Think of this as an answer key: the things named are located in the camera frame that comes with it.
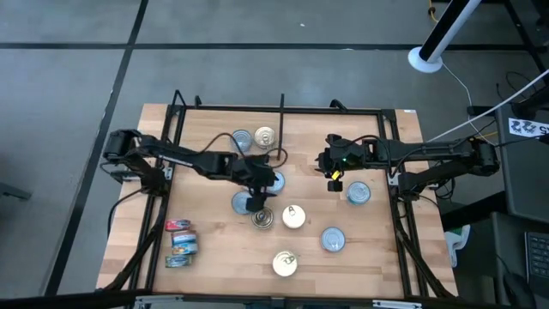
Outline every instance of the tin can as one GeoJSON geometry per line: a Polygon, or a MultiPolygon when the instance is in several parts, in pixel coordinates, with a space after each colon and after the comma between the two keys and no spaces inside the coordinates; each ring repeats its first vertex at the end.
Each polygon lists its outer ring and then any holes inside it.
{"type": "Polygon", "coordinates": [[[166,220],[167,232],[178,232],[190,229],[189,220],[166,220]]]}
{"type": "Polygon", "coordinates": [[[273,194],[279,194],[284,188],[284,184],[286,183],[286,180],[284,179],[284,175],[282,175],[282,173],[280,172],[274,172],[274,175],[276,176],[274,185],[267,187],[267,192],[273,193],[273,194]]]}
{"type": "Polygon", "coordinates": [[[273,225],[273,211],[267,207],[251,215],[251,222],[260,229],[266,229],[273,225]]]}
{"type": "Polygon", "coordinates": [[[254,141],[259,148],[270,148],[275,143],[275,131],[269,127],[261,127],[256,130],[254,141]]]}
{"type": "Polygon", "coordinates": [[[250,211],[246,209],[246,202],[248,201],[248,198],[250,198],[251,195],[248,192],[237,192],[234,196],[232,196],[232,210],[234,210],[235,213],[239,215],[248,215],[250,214],[250,211]]]}
{"type": "Polygon", "coordinates": [[[179,245],[186,242],[196,242],[196,232],[193,230],[172,233],[172,245],[179,245]]]}
{"type": "Polygon", "coordinates": [[[320,237],[323,249],[339,252],[345,246],[345,234],[337,227],[328,227],[320,237]]]}
{"type": "Polygon", "coordinates": [[[289,251],[276,254],[273,259],[273,270],[278,276],[291,276],[298,268],[298,259],[289,251]]]}
{"type": "MultiPolygon", "coordinates": [[[[235,130],[232,133],[232,137],[237,141],[237,145],[242,152],[247,152],[251,148],[251,134],[247,130],[235,130]]],[[[231,139],[231,146],[234,150],[237,150],[234,141],[231,139]]]]}
{"type": "Polygon", "coordinates": [[[298,205],[290,205],[282,211],[282,220],[287,227],[299,228],[305,223],[305,212],[298,205]]]}
{"type": "Polygon", "coordinates": [[[194,242],[183,243],[179,245],[174,245],[172,247],[172,254],[177,255],[186,255],[186,254],[196,254],[198,252],[198,244],[194,242]]]}
{"type": "Polygon", "coordinates": [[[167,256],[166,257],[166,267],[167,268],[174,268],[174,267],[183,267],[188,266],[192,263],[192,257],[191,256],[167,256]]]}
{"type": "Polygon", "coordinates": [[[360,181],[355,181],[347,188],[347,200],[353,205],[362,205],[370,199],[370,188],[360,181]]]}

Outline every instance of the white base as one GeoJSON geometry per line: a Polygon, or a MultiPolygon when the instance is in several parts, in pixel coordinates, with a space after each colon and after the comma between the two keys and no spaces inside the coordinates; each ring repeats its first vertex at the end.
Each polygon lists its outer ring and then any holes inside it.
{"type": "Polygon", "coordinates": [[[420,49],[421,47],[415,47],[408,53],[408,62],[412,65],[414,69],[423,73],[435,73],[443,67],[443,60],[441,57],[439,57],[432,63],[423,60],[419,56],[420,49]]]}

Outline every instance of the wooden table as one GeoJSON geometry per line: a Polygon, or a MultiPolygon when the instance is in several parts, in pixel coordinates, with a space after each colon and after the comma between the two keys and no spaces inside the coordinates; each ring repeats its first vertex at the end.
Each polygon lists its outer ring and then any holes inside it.
{"type": "MultiPolygon", "coordinates": [[[[138,130],[160,137],[165,113],[165,105],[146,104],[138,130]]],[[[415,111],[398,110],[396,117],[403,142],[422,141],[415,111]]],[[[278,134],[279,114],[188,110],[180,142],[186,148],[202,149],[220,132],[246,129],[253,133],[260,126],[269,126],[278,134]]],[[[167,218],[192,221],[198,232],[199,253],[190,267],[165,268],[164,257],[171,253],[171,239],[169,233],[164,233],[154,291],[401,298],[401,276],[384,171],[346,173],[344,191],[328,192],[327,179],[314,171],[317,166],[314,160],[327,146],[324,139],[329,133],[349,139],[364,134],[377,135],[377,119],[362,115],[285,114],[283,148],[289,158],[278,170],[287,183],[278,197],[269,198],[266,203],[275,214],[274,224],[268,230],[258,230],[248,215],[237,215],[232,210],[231,198],[242,188],[226,181],[205,179],[186,167],[176,167],[167,218]],[[371,200],[364,206],[347,203],[345,189],[355,180],[366,182],[371,189],[371,200]],[[290,204],[305,210],[307,219],[300,229],[290,230],[282,223],[282,210],[290,204]],[[332,226],[339,227],[347,237],[346,247],[339,253],[329,253],[320,246],[320,234],[332,226]],[[283,250],[298,256],[298,270],[288,278],[277,276],[271,265],[275,254],[283,250]]],[[[211,150],[230,150],[228,140],[221,138],[211,150]]],[[[426,162],[406,164],[412,172],[427,167],[426,162]]],[[[120,196],[138,187],[138,182],[126,183],[120,196]]],[[[426,190],[423,194],[435,198],[432,191],[426,190]]],[[[145,195],[136,196],[118,206],[97,287],[104,287],[114,279],[134,253],[146,200],[145,195]]],[[[456,294],[438,209],[423,199],[414,202],[413,208],[422,255],[443,285],[456,294]]],[[[145,257],[138,287],[144,286],[147,265],[148,257],[145,257]]],[[[413,291],[418,294],[415,268],[409,257],[408,268],[413,291]]]]}

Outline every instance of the silver can lid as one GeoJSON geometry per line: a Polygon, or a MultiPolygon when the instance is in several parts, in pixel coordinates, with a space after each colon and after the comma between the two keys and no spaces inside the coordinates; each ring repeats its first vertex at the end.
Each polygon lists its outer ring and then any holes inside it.
{"type": "Polygon", "coordinates": [[[235,213],[239,215],[248,215],[250,211],[246,209],[246,202],[248,201],[248,198],[251,197],[250,193],[248,192],[237,192],[237,194],[232,196],[232,209],[235,213]]]}
{"type": "Polygon", "coordinates": [[[287,227],[299,228],[305,223],[305,211],[298,205],[290,205],[282,211],[282,220],[287,227]]]}
{"type": "Polygon", "coordinates": [[[370,199],[370,188],[360,181],[355,181],[347,188],[347,199],[355,205],[361,205],[370,199]]]}
{"type": "Polygon", "coordinates": [[[328,227],[321,236],[324,249],[330,252],[338,252],[345,246],[345,234],[337,227],[328,227]]]}
{"type": "Polygon", "coordinates": [[[286,183],[286,180],[284,179],[284,175],[282,175],[282,173],[280,172],[274,172],[274,175],[276,176],[274,185],[267,187],[267,192],[278,194],[282,191],[282,188],[284,188],[284,184],[286,183]]]}
{"type": "Polygon", "coordinates": [[[253,213],[251,221],[257,228],[269,228],[273,224],[273,211],[267,207],[253,213]]]}
{"type": "MultiPolygon", "coordinates": [[[[237,141],[237,145],[243,152],[249,151],[251,148],[251,134],[247,130],[235,130],[232,137],[237,141]]],[[[232,148],[236,149],[236,145],[231,139],[232,148]]]]}
{"type": "Polygon", "coordinates": [[[261,127],[256,130],[254,140],[257,146],[268,148],[275,143],[275,131],[269,127],[261,127]]]}
{"type": "Polygon", "coordinates": [[[273,270],[278,276],[290,276],[298,268],[298,259],[289,251],[276,254],[273,259],[273,270]]]}

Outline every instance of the concrete floor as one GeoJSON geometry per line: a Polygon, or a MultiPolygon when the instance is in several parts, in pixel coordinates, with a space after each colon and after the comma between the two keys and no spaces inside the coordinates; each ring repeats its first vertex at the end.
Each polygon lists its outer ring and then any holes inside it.
{"type": "MultiPolygon", "coordinates": [[[[139,3],[4,0],[0,43],[126,43],[139,3]]],[[[436,6],[441,15],[444,5],[436,6]]],[[[433,27],[427,7],[409,0],[151,0],[137,42],[420,45],[433,27]]],[[[531,7],[521,2],[517,11],[542,41],[531,7]]],[[[518,44],[520,37],[503,6],[482,4],[453,43],[518,44]]],[[[0,198],[0,298],[42,293],[122,54],[0,50],[0,181],[33,193],[28,202],[0,198]]],[[[443,58],[480,105],[499,102],[497,82],[510,94],[506,71],[537,76],[521,51],[448,51],[443,58]]],[[[109,130],[134,128],[143,103],[167,103],[176,88],[205,104],[277,105],[285,93],[287,106],[337,98],[349,107],[415,109],[425,138],[464,121],[468,105],[447,71],[420,74],[406,51],[134,51],[109,130]]],[[[462,177],[454,200],[471,203],[502,188],[500,175],[462,177]]],[[[116,182],[96,173],[59,293],[94,289],[118,193],[116,182]]]]}

